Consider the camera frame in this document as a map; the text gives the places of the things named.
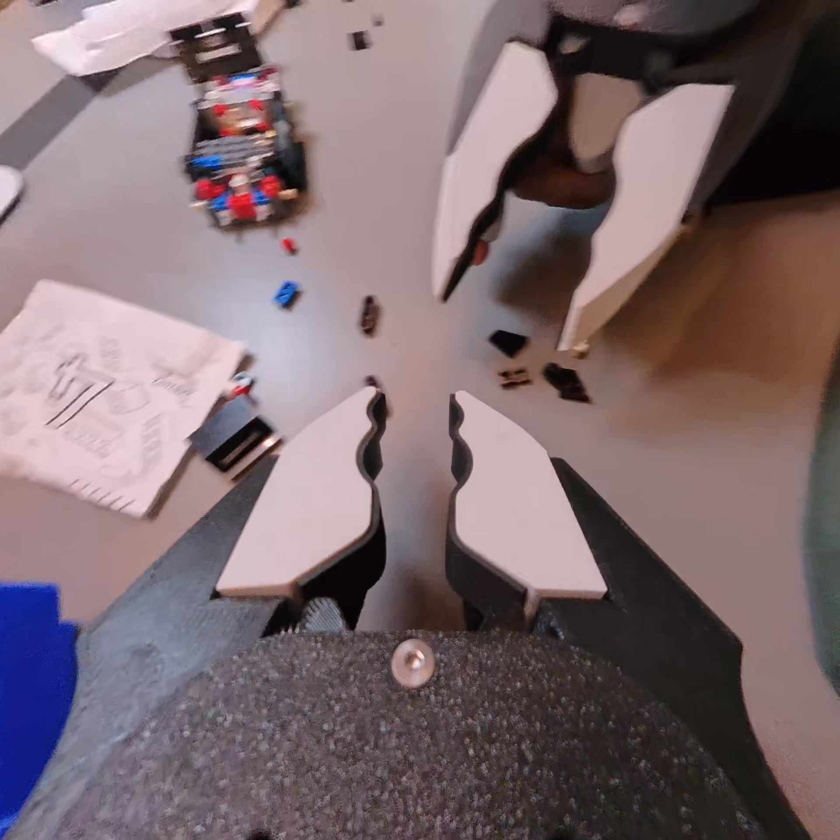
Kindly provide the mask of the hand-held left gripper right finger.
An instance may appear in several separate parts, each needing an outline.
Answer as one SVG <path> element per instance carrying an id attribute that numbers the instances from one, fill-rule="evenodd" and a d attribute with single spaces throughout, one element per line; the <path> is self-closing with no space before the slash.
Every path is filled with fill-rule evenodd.
<path id="1" fill-rule="evenodd" d="M 530 629 L 544 602 L 600 602 L 607 585 L 540 442 L 467 391 L 449 397 L 455 488 L 445 573 L 472 628 Z"/>

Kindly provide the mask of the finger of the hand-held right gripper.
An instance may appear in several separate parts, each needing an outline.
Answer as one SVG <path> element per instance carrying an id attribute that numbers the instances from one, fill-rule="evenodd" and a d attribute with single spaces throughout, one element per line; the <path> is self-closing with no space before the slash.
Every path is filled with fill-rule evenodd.
<path id="1" fill-rule="evenodd" d="M 735 89 L 679 85 L 626 119 L 614 148 L 612 204 L 592 237 L 558 352 L 590 342 L 676 243 Z"/>
<path id="2" fill-rule="evenodd" d="M 432 242 L 436 299 L 449 299 L 466 273 L 476 241 L 499 215 L 511 159 L 538 134 L 556 100 L 544 53 L 504 45 L 444 158 Z"/>

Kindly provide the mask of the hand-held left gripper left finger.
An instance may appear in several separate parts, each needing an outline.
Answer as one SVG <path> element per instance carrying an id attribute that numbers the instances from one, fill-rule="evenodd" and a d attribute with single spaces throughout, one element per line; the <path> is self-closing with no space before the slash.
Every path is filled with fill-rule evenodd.
<path id="1" fill-rule="evenodd" d="M 355 629 L 385 570 L 375 480 L 386 419 L 368 385 L 284 446 L 215 584 L 221 597 L 330 599 Z"/>

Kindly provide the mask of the lego car model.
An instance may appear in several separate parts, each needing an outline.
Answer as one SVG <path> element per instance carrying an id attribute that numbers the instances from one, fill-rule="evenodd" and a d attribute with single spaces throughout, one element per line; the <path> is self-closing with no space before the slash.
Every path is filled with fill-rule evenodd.
<path id="1" fill-rule="evenodd" d="M 296 215 L 308 196 L 306 149 L 278 68 L 263 64 L 211 77 L 193 106 L 183 160 L 192 206 L 220 229 L 279 224 Z"/>

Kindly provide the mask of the person's right forearm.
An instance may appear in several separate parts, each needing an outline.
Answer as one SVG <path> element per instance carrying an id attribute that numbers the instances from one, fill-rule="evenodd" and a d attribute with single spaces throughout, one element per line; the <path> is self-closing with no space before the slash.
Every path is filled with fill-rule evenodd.
<path id="1" fill-rule="evenodd" d="M 709 207 L 838 190 L 839 11 L 828 2 L 807 31 L 767 122 L 711 195 Z"/>

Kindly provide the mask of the black lego wedge plate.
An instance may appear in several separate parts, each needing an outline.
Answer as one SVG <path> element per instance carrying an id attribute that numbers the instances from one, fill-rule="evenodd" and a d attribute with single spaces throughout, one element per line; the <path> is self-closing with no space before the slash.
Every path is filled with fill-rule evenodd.
<path id="1" fill-rule="evenodd" d="M 542 378 L 552 386 L 561 399 L 574 403 L 592 403 L 576 370 L 550 362 L 542 368 Z"/>

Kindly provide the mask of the black stickered lego panel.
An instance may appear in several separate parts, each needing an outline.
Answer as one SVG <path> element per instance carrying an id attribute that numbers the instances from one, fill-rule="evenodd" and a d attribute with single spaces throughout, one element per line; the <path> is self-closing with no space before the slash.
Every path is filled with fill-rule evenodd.
<path id="1" fill-rule="evenodd" d="M 195 85 L 257 70 L 264 63 L 249 22 L 241 13 L 171 29 L 169 39 Z"/>

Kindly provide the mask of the person's right hand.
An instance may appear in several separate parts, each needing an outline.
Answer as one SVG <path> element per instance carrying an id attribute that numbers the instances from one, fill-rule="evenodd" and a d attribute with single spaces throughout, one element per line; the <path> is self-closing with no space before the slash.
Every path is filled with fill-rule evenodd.
<path id="1" fill-rule="evenodd" d="M 587 173 L 573 165 L 566 150 L 536 150 L 521 160 L 510 190 L 524 201 L 548 207 L 590 209 L 612 198 L 615 174 L 612 167 Z"/>

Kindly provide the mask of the printed white paper bag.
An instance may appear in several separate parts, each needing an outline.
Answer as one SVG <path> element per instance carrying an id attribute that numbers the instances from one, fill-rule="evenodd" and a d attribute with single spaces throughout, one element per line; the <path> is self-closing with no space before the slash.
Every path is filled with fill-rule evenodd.
<path id="1" fill-rule="evenodd" d="M 151 515 L 245 344 L 40 280 L 1 335 L 2 476 Z"/>

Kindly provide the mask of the blue plastic bin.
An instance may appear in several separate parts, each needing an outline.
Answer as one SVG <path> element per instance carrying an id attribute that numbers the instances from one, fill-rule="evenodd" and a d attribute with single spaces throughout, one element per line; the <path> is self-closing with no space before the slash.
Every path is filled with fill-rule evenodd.
<path id="1" fill-rule="evenodd" d="M 16 823 L 65 729 L 79 626 L 55 584 L 1 583 L 1 838 Z"/>

